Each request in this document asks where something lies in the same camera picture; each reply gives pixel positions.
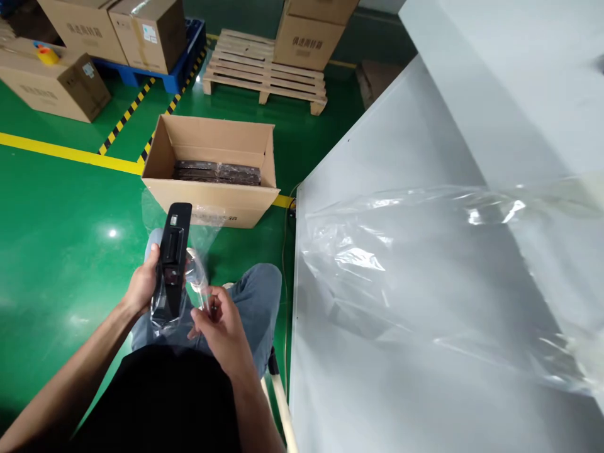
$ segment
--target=cable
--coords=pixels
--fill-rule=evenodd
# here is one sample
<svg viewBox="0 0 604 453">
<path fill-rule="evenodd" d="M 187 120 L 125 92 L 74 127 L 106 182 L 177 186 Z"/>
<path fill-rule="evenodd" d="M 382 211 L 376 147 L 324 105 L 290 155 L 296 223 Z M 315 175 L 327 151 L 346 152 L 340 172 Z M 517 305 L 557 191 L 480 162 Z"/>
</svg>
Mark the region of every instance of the cable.
<svg viewBox="0 0 604 453">
<path fill-rule="evenodd" d="M 294 188 L 289 193 L 289 197 L 293 195 L 298 186 L 302 184 L 302 182 L 297 183 Z M 281 249 L 281 268 L 283 269 L 283 281 L 285 283 L 285 348 L 283 348 L 283 377 L 285 378 L 285 397 L 289 397 L 289 387 L 288 387 L 288 324 L 289 324 L 289 289 L 288 289 L 288 279 L 286 277 L 285 271 L 285 243 L 288 237 L 288 216 L 289 209 L 293 200 L 289 203 L 289 207 L 285 210 L 285 221 L 283 222 L 283 248 Z"/>
</svg>

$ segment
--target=right hand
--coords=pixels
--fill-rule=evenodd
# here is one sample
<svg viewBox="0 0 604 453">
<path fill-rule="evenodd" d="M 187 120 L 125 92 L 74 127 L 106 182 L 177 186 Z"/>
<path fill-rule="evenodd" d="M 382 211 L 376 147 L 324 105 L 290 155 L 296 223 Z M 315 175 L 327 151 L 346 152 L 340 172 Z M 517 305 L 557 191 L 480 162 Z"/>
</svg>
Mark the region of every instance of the right hand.
<svg viewBox="0 0 604 453">
<path fill-rule="evenodd" d="M 210 298 L 213 298 L 216 309 L 212 310 L 212 315 L 199 308 L 191 310 L 195 327 L 189 332 L 189 339 L 202 333 L 214 357 L 231 380 L 247 379 L 250 373 L 255 376 L 254 359 L 239 310 L 222 286 L 209 286 L 208 291 L 211 291 Z"/>
</svg>

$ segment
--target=yellow and black hazard tape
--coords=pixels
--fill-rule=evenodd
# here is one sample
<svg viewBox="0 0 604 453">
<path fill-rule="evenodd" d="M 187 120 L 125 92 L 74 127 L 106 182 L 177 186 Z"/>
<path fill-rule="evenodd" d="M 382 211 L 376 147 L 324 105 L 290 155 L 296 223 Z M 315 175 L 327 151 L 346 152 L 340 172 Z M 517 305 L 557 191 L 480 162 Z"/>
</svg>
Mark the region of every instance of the yellow and black hazard tape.
<svg viewBox="0 0 604 453">
<path fill-rule="evenodd" d="M 174 113 L 174 110 L 176 109 L 178 102 L 181 100 L 182 95 L 184 94 L 187 87 L 190 85 L 191 80 L 193 80 L 193 77 L 195 76 L 195 73 L 197 72 L 197 70 L 201 67 L 201 62 L 206 57 L 207 51 L 208 51 L 208 46 L 205 45 L 203 50 L 201 51 L 199 57 L 197 57 L 197 61 L 195 61 L 195 64 L 193 65 L 193 69 L 189 73 L 189 77 L 187 78 L 187 81 L 184 83 L 184 85 L 181 89 L 181 92 L 174 95 L 174 99 L 170 102 L 170 105 L 168 105 L 168 108 L 165 111 L 165 115 L 171 115 L 172 113 Z M 151 143 L 153 143 L 154 136 L 155 136 L 155 132 L 153 132 L 151 134 L 151 138 L 149 138 L 147 144 L 145 145 L 145 148 L 143 149 L 143 152 L 140 154 L 138 161 L 137 161 L 137 163 L 139 165 L 145 165 L 145 162 L 147 161 L 147 156 L 149 155 L 149 150 L 151 149 Z"/>
<path fill-rule="evenodd" d="M 138 93 L 134 101 L 132 101 L 130 107 L 128 107 L 128 110 L 124 112 L 124 115 L 122 115 L 118 123 L 115 125 L 115 127 L 109 134 L 109 137 L 107 137 L 105 142 L 101 145 L 101 147 L 97 151 L 97 154 L 107 154 L 107 150 L 109 149 L 111 144 L 115 142 L 115 139 L 120 134 L 121 130 L 124 129 L 125 124 L 128 122 L 134 111 L 138 108 L 138 105 L 143 101 L 143 99 L 145 99 L 145 95 L 149 92 L 154 83 L 155 78 L 151 77 L 149 81 L 145 84 L 145 86 L 143 86 L 143 89 L 140 91 L 140 93 Z"/>
</svg>

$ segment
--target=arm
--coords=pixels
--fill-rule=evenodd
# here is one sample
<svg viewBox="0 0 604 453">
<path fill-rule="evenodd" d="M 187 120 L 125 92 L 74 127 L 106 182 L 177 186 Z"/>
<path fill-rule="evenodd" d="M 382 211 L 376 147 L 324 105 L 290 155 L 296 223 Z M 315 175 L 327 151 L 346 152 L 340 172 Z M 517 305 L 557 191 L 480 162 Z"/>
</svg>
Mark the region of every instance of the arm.
<svg viewBox="0 0 604 453">
<path fill-rule="evenodd" d="M 195 327 L 189 338 L 203 333 L 231 380 L 243 452 L 283 452 L 285 448 L 260 385 L 239 311 L 226 289 L 221 286 L 210 289 L 216 308 L 213 320 L 205 311 L 191 310 Z"/>
<path fill-rule="evenodd" d="M 92 403 L 111 361 L 155 289 L 155 244 L 132 275 L 126 295 L 86 343 L 63 365 L 0 439 L 0 452 L 44 449 L 67 442 Z"/>
</svg>

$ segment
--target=green floor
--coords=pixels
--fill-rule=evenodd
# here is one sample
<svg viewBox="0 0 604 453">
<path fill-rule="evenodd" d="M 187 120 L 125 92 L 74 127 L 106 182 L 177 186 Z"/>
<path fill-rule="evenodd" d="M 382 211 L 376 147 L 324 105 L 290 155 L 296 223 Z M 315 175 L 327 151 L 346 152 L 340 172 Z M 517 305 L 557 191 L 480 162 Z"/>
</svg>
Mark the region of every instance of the green floor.
<svg viewBox="0 0 604 453">
<path fill-rule="evenodd" d="M 139 88 L 106 80 L 113 95 L 89 125 L 32 111 L 0 82 L 0 132 L 96 152 L 133 101 Z M 319 117 L 308 102 L 218 86 L 204 96 L 194 83 L 175 115 L 273 123 L 277 186 L 288 195 L 363 113 L 354 75 L 327 79 L 328 104 Z M 108 155 L 136 161 L 154 130 L 157 115 L 172 99 L 157 82 L 126 124 Z M 138 176 L 0 145 L 0 432 L 90 336 L 119 302 L 143 257 L 143 223 Z M 213 284 L 236 281 L 258 262 L 281 265 L 285 210 L 272 206 L 252 230 L 224 228 L 209 254 Z M 110 237 L 109 232 L 116 230 Z M 293 236 L 285 248 L 289 287 L 293 278 Z M 291 320 L 282 292 L 275 347 L 284 369 L 284 344 Z M 101 390 L 108 384 L 129 342 L 121 348 Z"/>
</svg>

